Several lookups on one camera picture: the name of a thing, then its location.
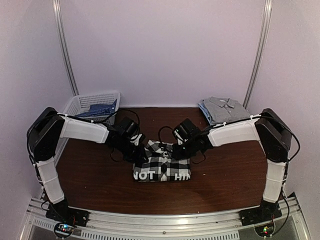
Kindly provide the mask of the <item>light blue shirt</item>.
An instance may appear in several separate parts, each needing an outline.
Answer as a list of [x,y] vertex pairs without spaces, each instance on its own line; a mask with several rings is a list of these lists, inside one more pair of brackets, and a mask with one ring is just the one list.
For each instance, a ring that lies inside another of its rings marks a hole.
[[198,103],[198,107],[199,107],[199,109],[202,111],[202,113],[203,113],[205,119],[207,120],[208,124],[209,124],[210,126],[214,126],[215,123],[214,123],[214,121],[213,121],[213,119],[212,119],[212,116],[211,116],[209,110],[208,110],[208,109],[206,108],[206,106],[204,105],[204,103],[203,103],[203,102],[199,102],[199,103]]

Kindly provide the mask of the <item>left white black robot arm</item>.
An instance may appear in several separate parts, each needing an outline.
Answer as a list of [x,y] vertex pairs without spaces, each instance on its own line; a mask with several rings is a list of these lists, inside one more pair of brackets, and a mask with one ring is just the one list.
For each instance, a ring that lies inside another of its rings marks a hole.
[[53,204],[52,213],[61,222],[72,218],[72,211],[62,202],[66,200],[55,167],[56,148],[60,139],[77,139],[105,144],[120,151],[123,159],[133,164],[147,162],[140,121],[125,116],[118,123],[106,120],[94,121],[57,112],[47,107],[28,129],[26,148],[36,169],[39,183],[48,201]]

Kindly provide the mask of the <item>black white plaid shirt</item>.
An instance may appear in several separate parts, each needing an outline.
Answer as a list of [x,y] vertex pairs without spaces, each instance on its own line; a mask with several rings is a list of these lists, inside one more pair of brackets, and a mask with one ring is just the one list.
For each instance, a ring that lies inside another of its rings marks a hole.
[[133,179],[137,182],[189,181],[189,159],[172,158],[173,144],[149,140],[145,146],[146,160],[133,165]]

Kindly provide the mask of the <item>grey collared shirt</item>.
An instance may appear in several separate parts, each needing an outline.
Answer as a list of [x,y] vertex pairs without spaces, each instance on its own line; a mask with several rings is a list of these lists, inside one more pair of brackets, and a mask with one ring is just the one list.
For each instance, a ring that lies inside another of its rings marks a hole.
[[250,117],[250,113],[237,100],[231,98],[208,97],[202,99],[215,124],[234,122]]

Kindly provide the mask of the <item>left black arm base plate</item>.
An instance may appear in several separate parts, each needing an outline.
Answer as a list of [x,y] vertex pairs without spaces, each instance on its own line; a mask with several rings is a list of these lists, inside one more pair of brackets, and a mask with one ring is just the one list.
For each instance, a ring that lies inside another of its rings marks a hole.
[[89,219],[89,212],[69,207],[67,201],[61,201],[56,204],[50,202],[45,216],[48,219],[67,223],[72,226],[86,227]]

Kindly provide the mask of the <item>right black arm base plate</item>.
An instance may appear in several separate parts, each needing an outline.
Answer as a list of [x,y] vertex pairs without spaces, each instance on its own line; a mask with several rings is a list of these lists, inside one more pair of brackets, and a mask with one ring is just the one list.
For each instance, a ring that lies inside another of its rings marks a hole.
[[243,209],[239,212],[242,226],[270,222],[282,216],[279,204],[262,201],[258,207]]

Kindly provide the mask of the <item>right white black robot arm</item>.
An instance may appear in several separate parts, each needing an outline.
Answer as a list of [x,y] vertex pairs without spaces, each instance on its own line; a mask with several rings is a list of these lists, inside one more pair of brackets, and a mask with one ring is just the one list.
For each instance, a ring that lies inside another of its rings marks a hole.
[[171,157],[184,160],[198,152],[239,142],[256,141],[266,157],[267,173],[261,205],[256,210],[259,220],[268,220],[275,212],[286,181],[289,151],[294,136],[290,128],[270,108],[260,114],[234,122],[223,122],[199,129],[189,118],[172,131],[177,143],[173,144]]

